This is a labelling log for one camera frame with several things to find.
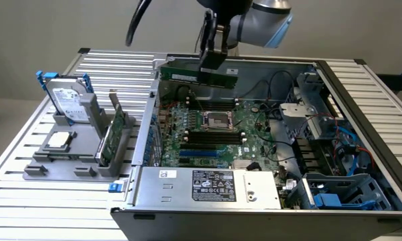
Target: hard drive label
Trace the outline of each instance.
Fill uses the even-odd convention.
[[[198,202],[236,202],[232,171],[192,171],[192,199]]]
[[[51,92],[59,108],[62,109],[62,114],[73,122],[86,122],[89,119],[85,108],[79,105],[79,96],[77,91],[73,89],[53,88]]]

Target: floor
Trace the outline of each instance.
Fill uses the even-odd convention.
[[[0,155],[38,104],[35,100],[0,99]]]

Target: green circuit board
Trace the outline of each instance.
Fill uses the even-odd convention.
[[[162,155],[161,155],[161,166],[178,167],[196,166],[196,167],[216,167],[216,168],[235,168],[236,166],[245,167],[244,163],[257,162],[263,170],[276,170],[277,163],[271,162],[265,158],[272,148],[272,143],[261,140],[273,140],[269,132],[264,131],[265,117],[261,111],[252,112],[251,108],[259,109],[259,104],[253,102],[243,102],[235,107],[232,111],[201,111],[188,110],[182,103],[176,104],[166,110],[166,126],[162,128]],[[205,115],[208,113],[220,113],[228,115],[231,125],[224,128],[209,128],[205,126]],[[255,128],[255,120],[257,119],[259,130]],[[244,132],[245,141],[240,145],[216,145],[216,157],[186,157],[188,163],[182,164],[178,162],[181,156],[180,145],[185,143],[184,130],[193,132]],[[268,154],[271,159],[275,159],[275,155]]]
[[[105,138],[102,140],[104,141],[104,149],[101,152],[101,158],[104,159],[105,163],[109,163],[114,158],[124,126],[125,126],[125,115],[121,110],[121,107],[118,106],[112,124],[108,128],[108,132],[106,132]]]

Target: white wall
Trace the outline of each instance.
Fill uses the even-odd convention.
[[[34,72],[62,71],[79,47],[125,49],[136,0],[0,0],[0,97],[39,99]],[[402,0],[291,0],[293,23],[277,49],[241,54],[362,58],[402,70]],[[153,0],[133,51],[190,52],[202,22],[194,0]]]

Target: cpu socket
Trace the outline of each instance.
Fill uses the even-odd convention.
[[[231,111],[205,111],[202,113],[202,126],[212,130],[232,130],[232,112]]]

